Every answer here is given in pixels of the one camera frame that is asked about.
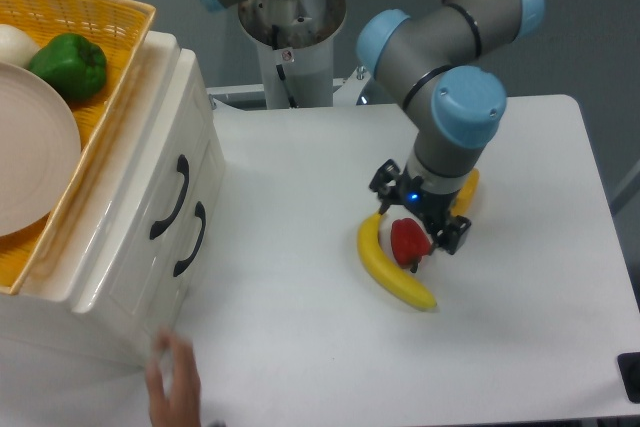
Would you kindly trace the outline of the person's hand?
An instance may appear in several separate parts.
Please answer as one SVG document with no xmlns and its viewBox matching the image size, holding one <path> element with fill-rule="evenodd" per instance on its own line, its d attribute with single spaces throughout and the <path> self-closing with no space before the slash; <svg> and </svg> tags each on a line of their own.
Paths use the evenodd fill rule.
<svg viewBox="0 0 640 427">
<path fill-rule="evenodd" d="M 149 360 L 145 382 L 149 396 L 149 418 L 152 426 L 200 426 L 201 381 L 192 344 L 171 330 L 161 330 L 154 349 L 168 351 L 173 360 L 172 383 L 168 393 L 159 360 Z"/>
</svg>

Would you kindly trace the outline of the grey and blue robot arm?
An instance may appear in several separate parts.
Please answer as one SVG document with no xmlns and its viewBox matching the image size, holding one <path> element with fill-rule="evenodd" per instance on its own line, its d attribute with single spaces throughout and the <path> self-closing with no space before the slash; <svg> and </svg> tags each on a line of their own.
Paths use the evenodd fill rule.
<svg viewBox="0 0 640 427">
<path fill-rule="evenodd" d="M 383 207 L 401 205 L 435 245 L 454 253 L 470 221 L 454 199 L 496 134 L 506 93 L 475 66 L 482 55 L 534 32 L 545 0 L 440 0 L 415 20 L 400 10 L 373 17 L 356 42 L 360 64 L 417 128 L 404 167 L 387 162 L 370 187 Z M 201 0 L 213 12 L 235 8 L 259 56 L 269 108 L 333 102 L 333 40 L 345 0 Z"/>
</svg>

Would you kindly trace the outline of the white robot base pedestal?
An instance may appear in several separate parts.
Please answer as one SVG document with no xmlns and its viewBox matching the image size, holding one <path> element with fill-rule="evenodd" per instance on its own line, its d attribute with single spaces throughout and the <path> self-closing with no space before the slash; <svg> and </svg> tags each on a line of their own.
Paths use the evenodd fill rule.
<svg viewBox="0 0 640 427">
<path fill-rule="evenodd" d="M 246 0 L 238 17 L 256 47 L 268 109 L 333 104 L 333 46 L 346 0 Z"/>
</svg>

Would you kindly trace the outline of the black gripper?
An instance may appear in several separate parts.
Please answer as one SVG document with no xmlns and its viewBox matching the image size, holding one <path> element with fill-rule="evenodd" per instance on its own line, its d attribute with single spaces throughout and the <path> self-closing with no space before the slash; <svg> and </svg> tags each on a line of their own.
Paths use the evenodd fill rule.
<svg viewBox="0 0 640 427">
<path fill-rule="evenodd" d="M 403 170 L 394 160 L 387 160 L 377 169 L 369 189 L 377 194 L 380 201 L 380 215 L 384 215 L 392 205 L 401 205 L 423 224 L 432 238 L 428 255 L 439 249 L 454 255 L 466 241 L 472 225 L 468 218 L 453 217 L 450 213 L 451 205 L 468 175 L 437 175 L 411 153 Z"/>
</svg>

